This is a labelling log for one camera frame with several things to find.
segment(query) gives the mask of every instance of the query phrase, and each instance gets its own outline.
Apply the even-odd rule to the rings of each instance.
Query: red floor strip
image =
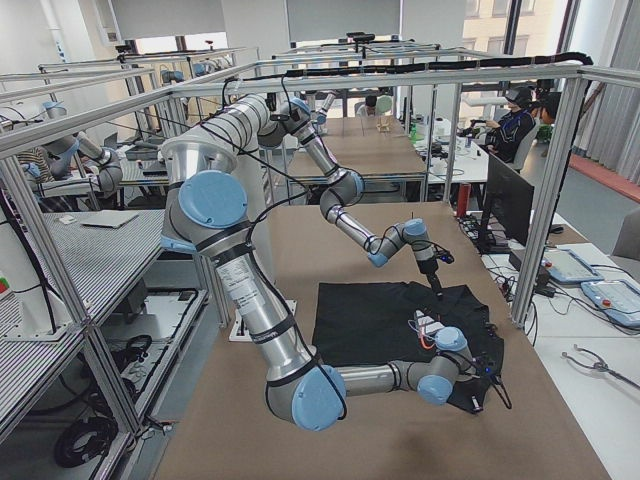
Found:
[[[589,178],[601,183],[602,185],[615,190],[620,195],[624,195],[631,200],[640,203],[640,186],[631,183],[626,178],[621,177],[615,172],[608,170],[598,162],[587,158],[571,155],[569,166],[574,170],[586,175]]]

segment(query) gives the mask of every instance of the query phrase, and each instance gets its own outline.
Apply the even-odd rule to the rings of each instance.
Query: gray curtain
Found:
[[[640,69],[640,0],[630,0],[611,67]],[[586,154],[640,185],[640,90],[607,85],[601,97]]]

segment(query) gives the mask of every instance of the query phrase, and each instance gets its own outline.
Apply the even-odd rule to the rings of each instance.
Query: computer mouse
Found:
[[[563,225],[554,224],[554,225],[551,225],[551,227],[549,228],[549,233],[558,234],[558,233],[562,233],[562,232],[564,232],[564,226]]]

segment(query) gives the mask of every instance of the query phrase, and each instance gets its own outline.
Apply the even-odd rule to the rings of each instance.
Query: computer monitor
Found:
[[[507,238],[526,245],[533,191],[533,186],[515,170],[495,155],[489,154],[484,208],[477,240],[481,253],[492,251],[491,240],[495,237],[495,232],[499,231],[497,228],[489,229],[492,216],[502,226]]]

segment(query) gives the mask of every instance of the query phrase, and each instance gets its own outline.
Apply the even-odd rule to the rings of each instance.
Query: roller shade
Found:
[[[111,0],[111,5],[124,40],[225,31],[220,0]]]
[[[347,32],[379,35],[400,30],[400,0],[287,0],[290,41],[343,38]]]

